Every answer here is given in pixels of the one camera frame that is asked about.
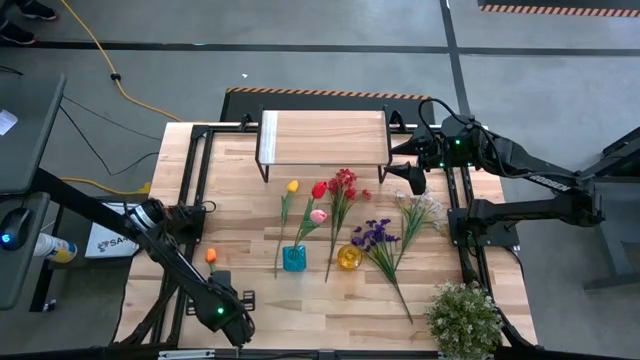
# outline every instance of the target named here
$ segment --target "yellow tulip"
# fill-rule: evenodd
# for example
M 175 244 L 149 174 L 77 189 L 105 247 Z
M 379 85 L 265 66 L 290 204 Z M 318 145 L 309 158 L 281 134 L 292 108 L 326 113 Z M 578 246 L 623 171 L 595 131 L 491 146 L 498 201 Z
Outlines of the yellow tulip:
M 297 192 L 298 191 L 298 180 L 293 180 L 287 185 L 288 192 Z

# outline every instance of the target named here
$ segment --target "yellow cable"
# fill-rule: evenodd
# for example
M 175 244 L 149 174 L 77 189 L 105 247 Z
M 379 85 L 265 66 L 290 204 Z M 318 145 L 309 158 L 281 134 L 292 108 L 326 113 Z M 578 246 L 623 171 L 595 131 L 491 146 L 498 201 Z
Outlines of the yellow cable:
M 109 187 L 106 187 L 102 184 L 99 184 L 93 180 L 89 180 L 89 179 L 83 179 L 83 178 L 74 178 L 74 177 L 62 177 L 60 178 L 60 180 L 62 181 L 66 181 L 66 182 L 78 182 L 78 183 L 83 183 L 83 184 L 89 184 L 89 185 L 93 185 L 95 187 L 97 187 L 98 189 L 104 190 L 106 192 L 115 194 L 115 195 L 139 195 L 139 194 L 148 194 L 149 191 L 151 190 L 151 184 L 150 183 L 145 183 L 144 186 L 140 189 L 138 189 L 137 191 L 119 191 L 119 190 L 114 190 L 111 189 Z
M 69 10 L 69 12 L 71 13 L 71 15 L 73 15 L 74 18 L 76 18 L 76 20 L 78 20 L 78 22 L 80 23 L 80 25 L 82 25 L 82 27 L 87 31 L 87 33 L 89 34 L 89 36 L 91 36 L 91 39 L 93 39 L 93 42 L 96 44 L 96 46 L 98 47 L 98 49 L 100 50 L 100 52 L 102 53 L 102 56 L 104 56 L 104 59 L 107 60 L 107 64 L 109 64 L 109 67 L 111 68 L 111 73 L 112 74 L 117 74 L 118 72 L 116 71 L 116 68 L 113 66 L 113 64 L 111 63 L 111 60 L 109 59 L 109 56 L 107 56 L 107 53 L 102 49 L 102 46 L 100 45 L 100 42 L 98 42 L 98 40 L 96 39 L 95 36 L 93 36 L 93 33 L 91 32 L 91 30 L 89 30 L 89 28 L 87 27 L 87 25 L 84 24 L 84 22 L 82 22 L 82 20 L 80 19 L 80 17 L 78 15 L 76 15 L 76 13 L 73 11 L 73 9 L 71 8 L 71 6 L 69 6 L 69 4 L 67 4 L 67 2 L 65 0 L 60 0 L 62 2 L 62 5 L 64 5 L 64 7 L 67 8 L 67 10 Z M 159 114 L 162 114 L 166 117 L 169 117 L 175 121 L 178 122 L 182 122 L 183 120 L 180 119 L 179 117 L 168 113 L 164 110 L 160 110 L 158 108 L 155 108 L 153 106 L 147 105 L 141 101 L 138 101 L 134 98 L 132 98 L 131 96 L 127 95 L 127 93 L 124 91 L 124 89 L 122 88 L 122 85 L 120 84 L 120 80 L 115 79 L 116 84 L 118 85 L 118 89 L 120 89 L 120 92 L 122 93 L 122 96 L 124 96 L 127 100 L 131 101 L 132 103 L 142 106 L 145 109 L 149 109 L 151 111 L 155 111 Z

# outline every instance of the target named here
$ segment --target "computer mouse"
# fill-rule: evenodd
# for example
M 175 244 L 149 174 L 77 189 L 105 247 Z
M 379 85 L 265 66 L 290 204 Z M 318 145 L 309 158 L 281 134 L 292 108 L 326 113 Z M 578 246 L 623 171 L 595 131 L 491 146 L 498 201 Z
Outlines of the computer mouse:
M 27 241 L 31 210 L 16 208 L 7 213 L 0 223 L 0 246 L 5 250 L 18 250 Z

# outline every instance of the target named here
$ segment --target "paper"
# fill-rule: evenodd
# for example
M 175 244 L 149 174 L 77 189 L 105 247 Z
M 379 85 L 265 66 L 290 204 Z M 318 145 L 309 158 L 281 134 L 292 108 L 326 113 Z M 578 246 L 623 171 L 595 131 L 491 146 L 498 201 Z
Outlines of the paper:
M 4 135 L 13 125 L 18 122 L 18 118 L 7 110 L 0 111 L 0 135 Z
M 124 205 L 122 203 L 105 203 L 104 205 L 119 214 L 124 214 Z M 136 205 L 128 204 L 129 209 L 134 208 Z M 87 251 L 84 257 L 90 259 L 124 257 L 133 255 L 136 250 L 138 250 L 138 244 L 94 223 L 91 226 Z

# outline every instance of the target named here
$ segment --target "pink tulip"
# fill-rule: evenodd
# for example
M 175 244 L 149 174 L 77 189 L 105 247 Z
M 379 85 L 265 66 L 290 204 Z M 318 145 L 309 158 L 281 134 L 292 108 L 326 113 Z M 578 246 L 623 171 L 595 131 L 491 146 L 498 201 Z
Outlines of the pink tulip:
M 316 224 L 322 224 L 327 219 L 327 214 L 322 210 L 313 210 L 309 218 Z

